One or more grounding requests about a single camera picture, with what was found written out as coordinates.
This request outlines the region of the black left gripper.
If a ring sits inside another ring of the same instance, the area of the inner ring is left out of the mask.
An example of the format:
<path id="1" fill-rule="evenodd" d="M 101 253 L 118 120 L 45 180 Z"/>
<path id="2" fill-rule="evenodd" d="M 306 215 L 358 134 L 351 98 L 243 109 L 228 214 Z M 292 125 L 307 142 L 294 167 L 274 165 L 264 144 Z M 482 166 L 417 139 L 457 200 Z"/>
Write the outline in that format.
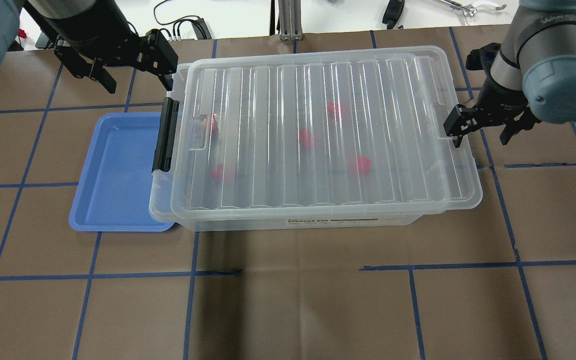
<path id="1" fill-rule="evenodd" d="M 119 35 L 105 33 L 85 41 L 58 36 L 54 54 L 71 75 L 98 82 L 110 94 L 115 94 L 117 82 L 106 68 L 130 67 L 151 73 L 170 92 L 179 61 L 165 32 L 159 29 L 144 36 L 131 30 Z"/>

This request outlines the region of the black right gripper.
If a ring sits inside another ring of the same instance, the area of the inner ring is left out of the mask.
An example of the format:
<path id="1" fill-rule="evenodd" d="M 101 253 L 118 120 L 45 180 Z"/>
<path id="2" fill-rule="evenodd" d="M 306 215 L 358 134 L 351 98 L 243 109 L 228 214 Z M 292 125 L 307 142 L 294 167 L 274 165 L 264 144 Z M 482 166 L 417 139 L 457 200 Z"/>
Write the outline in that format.
<path id="1" fill-rule="evenodd" d="M 532 130 L 541 122 L 531 111 L 523 91 L 485 85 L 473 107 L 453 107 L 443 123 L 443 129 L 458 149 L 469 133 L 484 127 L 503 126 L 500 143 L 506 146 L 516 134 Z"/>

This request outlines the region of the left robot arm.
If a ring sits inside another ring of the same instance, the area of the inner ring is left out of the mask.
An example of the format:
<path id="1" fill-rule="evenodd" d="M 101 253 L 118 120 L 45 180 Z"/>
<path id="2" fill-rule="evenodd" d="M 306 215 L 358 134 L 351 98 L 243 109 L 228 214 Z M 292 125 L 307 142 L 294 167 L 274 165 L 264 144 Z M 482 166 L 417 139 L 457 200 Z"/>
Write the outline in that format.
<path id="1" fill-rule="evenodd" d="M 157 76 L 173 89 L 178 55 L 159 29 L 135 33 L 114 0 L 0 0 L 0 65 L 18 36 L 27 10 L 54 44 L 54 54 L 73 77 L 116 91 L 109 68 L 130 67 Z"/>

